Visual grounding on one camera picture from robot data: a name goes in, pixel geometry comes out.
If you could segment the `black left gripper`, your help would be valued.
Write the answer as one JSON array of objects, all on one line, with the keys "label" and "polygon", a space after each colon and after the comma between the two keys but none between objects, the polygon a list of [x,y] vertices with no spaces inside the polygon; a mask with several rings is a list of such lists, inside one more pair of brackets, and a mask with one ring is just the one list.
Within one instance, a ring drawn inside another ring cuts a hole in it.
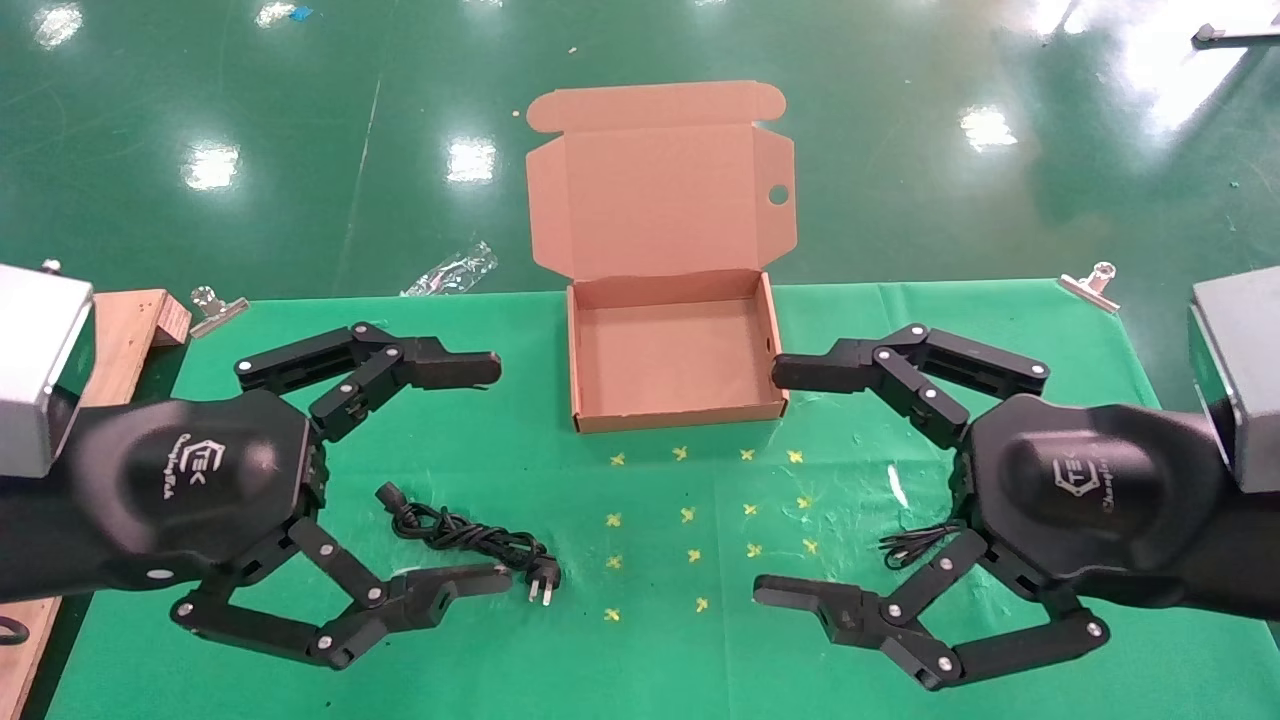
[{"label": "black left gripper", "polygon": [[[1,486],[1,597],[24,602],[200,582],[172,620],[219,644],[339,671],[387,635],[438,626],[460,598],[512,584],[500,565],[380,580],[315,520],[326,454],[312,423],[265,389],[78,413],[40,478]],[[234,606],[300,551],[351,598],[315,625]]]}]

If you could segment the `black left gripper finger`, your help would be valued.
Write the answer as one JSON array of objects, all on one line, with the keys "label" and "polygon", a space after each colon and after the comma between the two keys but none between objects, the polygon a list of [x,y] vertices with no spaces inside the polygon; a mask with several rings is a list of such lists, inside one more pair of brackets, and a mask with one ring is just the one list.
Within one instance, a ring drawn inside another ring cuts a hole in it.
[{"label": "black left gripper finger", "polygon": [[346,438],[403,388],[481,389],[500,379],[497,354],[456,354],[435,336],[398,337],[369,323],[338,328],[241,359],[243,391],[284,396],[334,379],[308,409],[319,439]]}]

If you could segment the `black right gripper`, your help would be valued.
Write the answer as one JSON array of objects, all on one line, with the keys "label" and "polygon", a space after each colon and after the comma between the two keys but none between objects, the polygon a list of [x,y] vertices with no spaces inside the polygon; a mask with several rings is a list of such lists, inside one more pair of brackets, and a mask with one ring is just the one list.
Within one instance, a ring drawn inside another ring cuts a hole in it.
[{"label": "black right gripper", "polygon": [[[879,651],[925,691],[1101,648],[1108,625],[1075,594],[1134,609],[1277,618],[1277,495],[1242,488],[1204,414],[1051,404],[1037,397],[1050,378],[1044,363],[923,324],[879,340],[841,338],[822,355],[780,354],[771,378],[780,389],[870,391],[936,447],[963,439],[966,523],[1009,551],[1029,584],[1065,589],[1032,591],[1047,615],[1038,626],[948,646],[922,615],[996,557],[973,530],[887,596],[755,578],[755,602],[812,612],[831,643]],[[1005,401],[969,425],[969,411],[940,380]]]}]

